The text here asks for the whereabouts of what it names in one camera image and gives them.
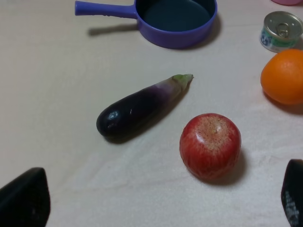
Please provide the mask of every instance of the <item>white tablecloth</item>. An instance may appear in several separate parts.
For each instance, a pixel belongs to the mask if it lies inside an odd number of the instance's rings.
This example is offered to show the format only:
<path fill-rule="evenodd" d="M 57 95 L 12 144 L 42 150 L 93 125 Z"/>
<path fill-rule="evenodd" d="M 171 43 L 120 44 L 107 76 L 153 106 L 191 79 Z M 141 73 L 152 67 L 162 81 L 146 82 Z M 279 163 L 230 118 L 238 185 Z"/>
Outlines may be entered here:
<path fill-rule="evenodd" d="M 73 0 L 1 0 L 0 187 L 44 167 L 48 227 L 289 226 L 280 192 L 288 161 L 303 157 L 303 109 L 274 105 L 259 82 L 274 53 L 258 36 L 277 10 L 303 18 L 303 6 L 218 0 L 212 40 L 178 51 L 146 41 L 135 20 L 76 17 Z M 124 144 L 100 136 L 108 105 L 180 73 L 195 78 L 158 124 Z M 178 150 L 187 122 L 208 112 L 242 134 L 240 162 L 216 185 L 192 177 Z"/>

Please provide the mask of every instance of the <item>pan handle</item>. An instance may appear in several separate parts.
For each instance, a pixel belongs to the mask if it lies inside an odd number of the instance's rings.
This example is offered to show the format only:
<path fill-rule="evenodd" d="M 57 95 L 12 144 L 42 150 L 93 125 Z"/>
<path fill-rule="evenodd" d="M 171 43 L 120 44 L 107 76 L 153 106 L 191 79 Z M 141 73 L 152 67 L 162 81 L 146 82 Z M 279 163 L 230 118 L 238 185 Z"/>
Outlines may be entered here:
<path fill-rule="evenodd" d="M 83 1 L 75 1 L 75 15 L 103 15 L 137 19 L 135 5 L 117 6 Z"/>

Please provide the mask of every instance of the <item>eggplant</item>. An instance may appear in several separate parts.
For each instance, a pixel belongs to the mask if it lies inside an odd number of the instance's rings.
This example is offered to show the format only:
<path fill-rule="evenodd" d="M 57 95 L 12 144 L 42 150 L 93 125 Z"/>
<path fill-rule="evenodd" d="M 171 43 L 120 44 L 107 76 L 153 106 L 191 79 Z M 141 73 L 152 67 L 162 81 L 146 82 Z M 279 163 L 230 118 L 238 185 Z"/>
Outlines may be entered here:
<path fill-rule="evenodd" d="M 99 115 L 97 130 L 108 139 L 129 137 L 167 109 L 192 79 L 192 74 L 178 74 L 115 102 Z"/>
<path fill-rule="evenodd" d="M 291 227 L 303 227 L 303 161 L 291 159 L 288 162 L 281 201 Z"/>

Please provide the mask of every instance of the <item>can label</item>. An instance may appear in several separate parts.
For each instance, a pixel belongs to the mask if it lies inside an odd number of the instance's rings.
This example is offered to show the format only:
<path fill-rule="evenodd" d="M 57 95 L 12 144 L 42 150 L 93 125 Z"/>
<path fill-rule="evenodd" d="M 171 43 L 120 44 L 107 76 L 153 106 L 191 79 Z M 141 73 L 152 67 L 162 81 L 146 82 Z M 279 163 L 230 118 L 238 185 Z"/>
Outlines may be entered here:
<path fill-rule="evenodd" d="M 293 48 L 297 42 L 298 39 L 291 39 L 291 40 L 283 40 L 278 39 L 276 37 L 271 36 L 265 28 L 262 29 L 261 36 L 260 36 L 260 42 L 261 44 L 268 50 L 273 52 L 281 52 L 283 50 L 291 49 Z"/>

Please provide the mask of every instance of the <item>tin can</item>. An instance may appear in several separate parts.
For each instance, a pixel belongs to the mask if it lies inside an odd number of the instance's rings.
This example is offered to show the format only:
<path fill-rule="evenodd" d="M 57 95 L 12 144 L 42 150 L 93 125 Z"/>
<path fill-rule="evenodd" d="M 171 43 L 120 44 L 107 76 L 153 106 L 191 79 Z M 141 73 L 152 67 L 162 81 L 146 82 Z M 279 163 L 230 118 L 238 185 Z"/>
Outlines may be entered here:
<path fill-rule="evenodd" d="M 303 22 L 300 18 L 276 11 L 265 17 L 260 42 L 266 49 L 278 53 L 295 47 L 302 33 Z"/>

